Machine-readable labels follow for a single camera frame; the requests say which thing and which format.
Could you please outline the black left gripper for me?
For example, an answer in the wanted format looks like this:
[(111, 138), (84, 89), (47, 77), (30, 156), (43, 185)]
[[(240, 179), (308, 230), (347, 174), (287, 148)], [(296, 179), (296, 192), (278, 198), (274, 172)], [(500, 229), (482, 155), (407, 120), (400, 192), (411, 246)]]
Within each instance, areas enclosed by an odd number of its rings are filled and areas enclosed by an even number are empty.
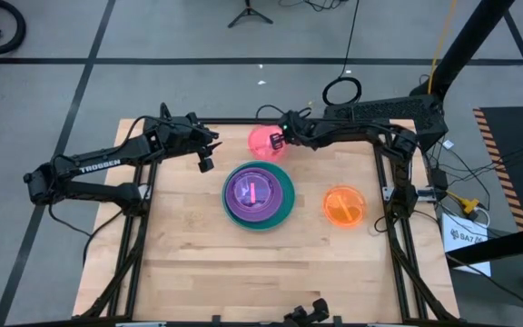
[(219, 138), (219, 134), (205, 127), (194, 112), (186, 116), (175, 116), (171, 124), (169, 157), (197, 154), (200, 172), (210, 171), (214, 167), (210, 156), (213, 150), (222, 144), (222, 142), (214, 143), (215, 139)]

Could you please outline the small pink translucent plate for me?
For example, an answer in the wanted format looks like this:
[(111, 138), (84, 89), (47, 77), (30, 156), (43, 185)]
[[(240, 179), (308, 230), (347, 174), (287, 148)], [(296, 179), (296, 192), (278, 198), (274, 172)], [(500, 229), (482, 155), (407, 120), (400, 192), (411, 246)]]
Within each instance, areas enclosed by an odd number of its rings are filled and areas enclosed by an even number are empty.
[(271, 147), (270, 136), (280, 134), (281, 128), (277, 125), (258, 125), (250, 132), (247, 144), (250, 152), (256, 160), (278, 162), (286, 154), (286, 147), (279, 150)]
[(270, 203), (273, 193), (271, 180), (262, 173), (242, 173), (234, 181), (233, 197), (238, 207), (243, 210), (264, 208)]

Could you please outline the purple plastic plate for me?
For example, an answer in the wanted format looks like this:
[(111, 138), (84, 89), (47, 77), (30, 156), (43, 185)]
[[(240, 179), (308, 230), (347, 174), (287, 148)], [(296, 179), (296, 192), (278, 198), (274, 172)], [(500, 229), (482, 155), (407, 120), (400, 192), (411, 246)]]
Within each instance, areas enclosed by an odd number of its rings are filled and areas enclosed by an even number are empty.
[[(261, 208), (260, 210), (243, 210), (238, 207), (233, 197), (233, 186), (236, 177), (242, 173), (248, 172), (262, 173), (271, 180), (271, 185), (274, 191), (273, 197), (270, 203), (264, 208)], [(224, 199), (226, 204), (228, 205), (229, 210), (238, 218), (248, 223), (260, 223), (262, 221), (269, 220), (273, 215), (275, 215), (278, 212), (279, 208), (281, 207), (283, 202), (283, 195), (283, 188), (280, 182), (278, 181), (277, 177), (270, 171), (260, 167), (246, 167), (244, 169), (239, 170), (237, 173), (234, 173), (230, 177), (224, 190)]]

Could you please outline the large teal plastic plate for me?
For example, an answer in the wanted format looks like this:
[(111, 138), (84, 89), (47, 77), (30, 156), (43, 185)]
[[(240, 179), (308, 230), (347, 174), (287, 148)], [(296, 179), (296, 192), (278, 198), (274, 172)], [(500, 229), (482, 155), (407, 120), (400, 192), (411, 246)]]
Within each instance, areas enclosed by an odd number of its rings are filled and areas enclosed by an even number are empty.
[[(283, 188), (284, 195), (283, 195), (282, 205), (279, 208), (278, 212), (275, 215), (273, 215), (269, 220), (262, 221), (260, 223), (245, 222), (244, 220), (238, 218), (235, 214), (233, 214), (229, 210), (228, 205), (225, 202), (224, 190), (225, 190), (225, 186), (227, 185), (230, 177), (234, 173), (237, 173), (239, 170), (244, 169), (246, 167), (260, 167), (260, 168), (264, 168), (264, 169), (270, 171), (277, 177), (278, 181), (280, 182), (280, 184)], [(230, 219), (235, 224), (237, 224), (238, 226), (240, 226), (241, 228), (243, 228), (245, 230), (249, 230), (249, 231), (253, 231), (253, 232), (266, 232), (266, 231), (275, 229), (278, 226), (280, 226), (281, 224), (283, 224), (287, 220), (288, 216), (291, 214), (294, 204), (295, 204), (294, 184), (293, 184), (290, 176), (282, 168), (280, 168), (278, 165), (276, 165), (274, 163), (268, 163), (268, 162), (263, 162), (263, 161), (254, 161), (254, 162), (242, 164), (241, 166), (239, 166), (233, 172), (230, 173), (230, 175), (228, 176), (228, 178), (226, 179), (226, 181), (224, 182), (224, 185), (222, 187), (222, 205), (223, 205), (224, 211), (227, 213), (227, 215), (230, 217)]]

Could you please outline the small orange translucent plate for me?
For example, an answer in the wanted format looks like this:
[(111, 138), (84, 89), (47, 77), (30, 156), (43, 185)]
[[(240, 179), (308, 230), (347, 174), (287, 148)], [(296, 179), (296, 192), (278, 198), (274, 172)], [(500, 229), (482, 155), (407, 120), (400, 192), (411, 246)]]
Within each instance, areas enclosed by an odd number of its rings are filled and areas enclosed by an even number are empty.
[(367, 216), (367, 202), (356, 188), (337, 185), (324, 195), (321, 205), (327, 220), (341, 228), (360, 224)]

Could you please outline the black tripod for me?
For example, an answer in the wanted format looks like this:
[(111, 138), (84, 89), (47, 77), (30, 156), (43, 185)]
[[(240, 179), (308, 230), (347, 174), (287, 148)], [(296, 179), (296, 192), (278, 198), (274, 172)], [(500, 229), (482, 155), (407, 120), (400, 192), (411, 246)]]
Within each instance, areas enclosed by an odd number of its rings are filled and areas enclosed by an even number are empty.
[(273, 25), (274, 22), (267, 17), (266, 15), (261, 14), (259, 11), (255, 10), (252, 7), (251, 0), (244, 0), (245, 7), (244, 9), (227, 25), (228, 28), (233, 28), (242, 18), (246, 16), (257, 16), (262, 21), (269, 25)]

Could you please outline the black power adapter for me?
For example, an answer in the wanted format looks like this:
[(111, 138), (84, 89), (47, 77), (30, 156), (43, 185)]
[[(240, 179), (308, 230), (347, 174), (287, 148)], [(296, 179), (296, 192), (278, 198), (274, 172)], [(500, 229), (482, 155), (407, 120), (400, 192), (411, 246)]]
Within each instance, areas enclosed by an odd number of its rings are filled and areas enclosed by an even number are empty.
[(438, 191), (446, 191), (449, 188), (446, 172), (438, 167), (430, 169), (430, 180), (432, 186)]

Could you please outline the black mechanical device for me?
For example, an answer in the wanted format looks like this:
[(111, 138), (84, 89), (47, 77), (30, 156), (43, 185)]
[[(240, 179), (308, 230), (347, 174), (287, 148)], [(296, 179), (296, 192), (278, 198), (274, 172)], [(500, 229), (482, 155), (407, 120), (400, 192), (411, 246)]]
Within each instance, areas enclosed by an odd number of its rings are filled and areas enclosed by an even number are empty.
[(312, 303), (312, 312), (299, 305), (283, 316), (283, 327), (311, 327), (315, 322), (323, 322), (330, 317), (327, 302), (320, 298)]

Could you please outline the thick black pole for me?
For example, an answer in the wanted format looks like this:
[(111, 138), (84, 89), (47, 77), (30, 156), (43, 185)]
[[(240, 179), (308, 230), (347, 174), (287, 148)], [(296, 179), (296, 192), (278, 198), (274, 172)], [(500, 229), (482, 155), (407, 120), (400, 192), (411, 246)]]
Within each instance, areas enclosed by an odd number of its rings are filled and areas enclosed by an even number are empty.
[(427, 81), (410, 91), (410, 96), (434, 94), (443, 100), (460, 71), (514, 2), (515, 0), (480, 0), (437, 68)]

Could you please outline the white printed box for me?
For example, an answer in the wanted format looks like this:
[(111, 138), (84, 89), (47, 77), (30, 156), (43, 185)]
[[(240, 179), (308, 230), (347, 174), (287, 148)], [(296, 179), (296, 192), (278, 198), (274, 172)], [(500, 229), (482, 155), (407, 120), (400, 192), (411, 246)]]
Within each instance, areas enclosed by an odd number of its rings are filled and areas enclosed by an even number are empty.
[(488, 239), (487, 228), (457, 215), (442, 214), (442, 240), (444, 252), (454, 251)]

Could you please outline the black diagonal beam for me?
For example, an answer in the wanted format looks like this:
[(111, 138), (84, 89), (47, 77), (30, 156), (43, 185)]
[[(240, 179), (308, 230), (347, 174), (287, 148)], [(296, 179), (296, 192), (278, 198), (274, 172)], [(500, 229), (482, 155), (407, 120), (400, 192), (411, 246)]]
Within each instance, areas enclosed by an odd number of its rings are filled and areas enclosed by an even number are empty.
[(512, 233), (445, 253), (449, 259), (449, 267), (489, 262), (517, 254), (523, 254), (523, 232)]

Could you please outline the black aluminium table frame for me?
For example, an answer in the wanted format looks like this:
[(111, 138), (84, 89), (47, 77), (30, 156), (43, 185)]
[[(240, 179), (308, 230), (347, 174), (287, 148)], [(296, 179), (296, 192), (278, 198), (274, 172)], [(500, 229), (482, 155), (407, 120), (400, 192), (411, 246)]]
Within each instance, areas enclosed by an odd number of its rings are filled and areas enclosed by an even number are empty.
[[(136, 320), (276, 322), (324, 299), (345, 322), (399, 322), (400, 302), (381, 187), (391, 178), (367, 143), (314, 151), (292, 147), (280, 159), (294, 183), (289, 218), (268, 232), (242, 229), (226, 215), (221, 189), (249, 162), (251, 118), (210, 120), (222, 144), (214, 167), (201, 173), (187, 155), (156, 171), (148, 233), (136, 282)], [(351, 228), (330, 223), (325, 193), (348, 185), (362, 193), (367, 216)]]

